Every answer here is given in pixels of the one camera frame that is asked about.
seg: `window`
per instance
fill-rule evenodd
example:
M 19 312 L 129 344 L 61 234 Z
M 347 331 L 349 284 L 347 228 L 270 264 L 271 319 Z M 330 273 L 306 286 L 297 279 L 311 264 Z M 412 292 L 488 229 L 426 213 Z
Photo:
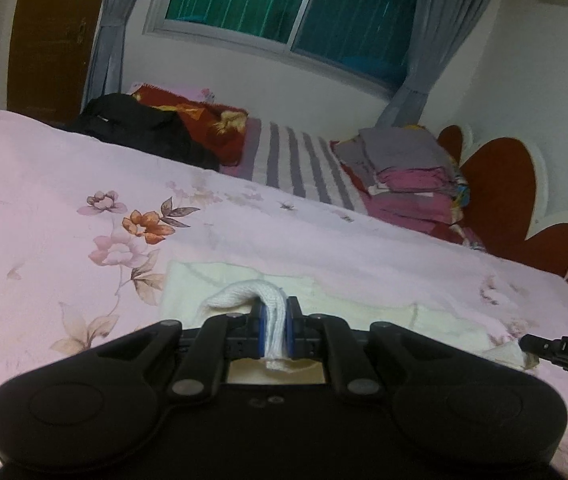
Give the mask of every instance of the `window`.
M 416 1 L 157 0 L 148 30 L 244 44 L 397 88 Z

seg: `brown headboard panel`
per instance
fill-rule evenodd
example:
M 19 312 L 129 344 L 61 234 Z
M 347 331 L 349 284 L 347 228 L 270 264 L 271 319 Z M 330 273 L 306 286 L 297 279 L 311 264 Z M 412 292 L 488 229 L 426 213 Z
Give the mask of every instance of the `brown headboard panel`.
M 438 142 L 453 158 L 462 160 L 464 139 L 458 126 L 443 130 Z M 529 237 L 531 222 L 539 220 L 534 218 L 538 175 L 527 146 L 511 137 L 493 139 L 462 161 L 461 168 L 470 187 L 464 223 L 481 238 L 486 250 L 564 277 L 568 223 L 555 223 Z

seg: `door handle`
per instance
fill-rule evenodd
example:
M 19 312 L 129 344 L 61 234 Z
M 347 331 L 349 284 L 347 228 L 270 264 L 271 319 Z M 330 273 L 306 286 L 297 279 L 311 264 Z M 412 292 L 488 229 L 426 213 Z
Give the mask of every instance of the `door handle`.
M 81 45 L 84 42 L 84 37 L 86 36 L 86 18 L 82 19 L 80 23 L 80 28 L 77 31 L 77 44 Z

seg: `window frame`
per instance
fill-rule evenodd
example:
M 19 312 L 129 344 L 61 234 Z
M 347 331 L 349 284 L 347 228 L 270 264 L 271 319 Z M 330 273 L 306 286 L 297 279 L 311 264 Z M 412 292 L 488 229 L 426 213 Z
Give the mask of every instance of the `window frame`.
M 218 47 L 222 46 L 240 52 L 268 57 L 298 68 L 312 70 L 319 75 L 350 84 L 372 94 L 387 96 L 389 90 L 396 91 L 397 88 L 390 88 L 388 84 L 384 84 L 379 79 L 367 76 L 361 72 L 349 70 L 329 59 L 320 59 L 312 54 L 305 55 L 293 52 L 292 49 L 299 30 L 304 25 L 306 10 L 312 1 L 302 0 L 286 43 L 260 38 L 259 36 L 237 32 L 236 30 L 226 30 L 211 25 L 204 25 L 203 23 L 167 20 L 166 13 L 171 0 L 151 0 L 143 32 L 144 34 L 168 36 Z

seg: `headboard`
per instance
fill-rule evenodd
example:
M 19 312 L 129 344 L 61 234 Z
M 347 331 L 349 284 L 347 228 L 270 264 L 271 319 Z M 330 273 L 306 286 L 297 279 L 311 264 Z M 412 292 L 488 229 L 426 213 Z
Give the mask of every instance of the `headboard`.
M 486 250 L 565 277 L 568 211 L 546 216 L 548 178 L 539 149 L 515 137 L 474 144 L 470 129 L 459 126 L 445 128 L 438 142 L 468 180 L 464 222 Z

